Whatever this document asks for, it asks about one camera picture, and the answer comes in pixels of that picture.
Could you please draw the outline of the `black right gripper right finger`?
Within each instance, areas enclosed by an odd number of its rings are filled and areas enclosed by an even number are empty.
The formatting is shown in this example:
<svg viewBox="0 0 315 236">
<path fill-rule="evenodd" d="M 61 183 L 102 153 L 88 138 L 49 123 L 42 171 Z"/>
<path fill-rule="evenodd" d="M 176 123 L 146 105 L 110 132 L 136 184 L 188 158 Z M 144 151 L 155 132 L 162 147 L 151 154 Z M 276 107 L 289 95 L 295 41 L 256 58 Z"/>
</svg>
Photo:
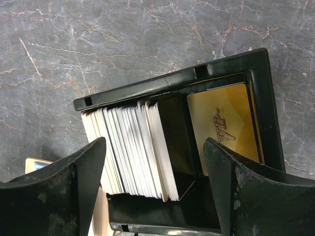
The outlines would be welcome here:
<svg viewBox="0 0 315 236">
<path fill-rule="evenodd" d="M 314 180 L 255 162 L 212 138 L 203 150 L 224 236 L 314 235 Z"/>
</svg>

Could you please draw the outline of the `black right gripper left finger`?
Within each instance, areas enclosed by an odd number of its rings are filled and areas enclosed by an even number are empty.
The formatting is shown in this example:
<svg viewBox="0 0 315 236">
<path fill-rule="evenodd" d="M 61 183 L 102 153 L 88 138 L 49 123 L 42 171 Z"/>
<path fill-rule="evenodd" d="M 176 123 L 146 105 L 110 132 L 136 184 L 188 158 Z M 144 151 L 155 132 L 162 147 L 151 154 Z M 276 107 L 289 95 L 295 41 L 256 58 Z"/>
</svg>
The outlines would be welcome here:
<svg viewBox="0 0 315 236">
<path fill-rule="evenodd" d="M 2 236 L 86 236 L 106 154 L 105 138 L 0 184 Z"/>
</svg>

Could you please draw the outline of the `beige leather card holder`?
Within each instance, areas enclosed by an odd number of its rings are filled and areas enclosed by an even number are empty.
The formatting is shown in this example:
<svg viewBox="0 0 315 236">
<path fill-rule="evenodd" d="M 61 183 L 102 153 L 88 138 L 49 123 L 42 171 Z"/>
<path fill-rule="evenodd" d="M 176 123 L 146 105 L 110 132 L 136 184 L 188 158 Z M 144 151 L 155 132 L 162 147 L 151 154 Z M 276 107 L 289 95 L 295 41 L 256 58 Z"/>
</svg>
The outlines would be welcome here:
<svg viewBox="0 0 315 236">
<path fill-rule="evenodd" d="M 28 174 L 37 169 L 51 164 L 51 161 L 28 157 L 25 160 L 25 173 Z M 106 193 L 101 187 L 98 189 L 98 194 L 95 202 L 94 213 L 91 219 L 89 228 L 89 236 L 114 236 L 115 231 L 111 229 L 108 216 L 108 202 Z"/>
</svg>

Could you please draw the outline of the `black plastic card box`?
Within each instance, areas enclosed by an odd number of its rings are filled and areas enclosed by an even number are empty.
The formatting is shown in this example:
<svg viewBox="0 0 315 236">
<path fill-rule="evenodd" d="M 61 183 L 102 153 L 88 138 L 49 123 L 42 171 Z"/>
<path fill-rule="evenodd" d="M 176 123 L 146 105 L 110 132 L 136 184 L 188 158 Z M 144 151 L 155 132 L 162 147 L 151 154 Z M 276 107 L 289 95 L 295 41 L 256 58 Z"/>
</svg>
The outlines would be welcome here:
<svg viewBox="0 0 315 236">
<path fill-rule="evenodd" d="M 244 84 L 250 107 L 258 159 L 285 171 L 279 122 L 268 52 L 264 48 L 188 67 L 130 85 L 75 99 L 77 111 L 90 112 L 106 105 L 123 105 L 140 98 L 184 95 Z M 203 157 L 192 157 L 196 181 L 178 203 L 162 203 L 142 197 L 109 198 L 109 224 L 113 230 L 140 234 L 199 235 L 220 233 L 220 225 L 205 174 Z"/>
</svg>

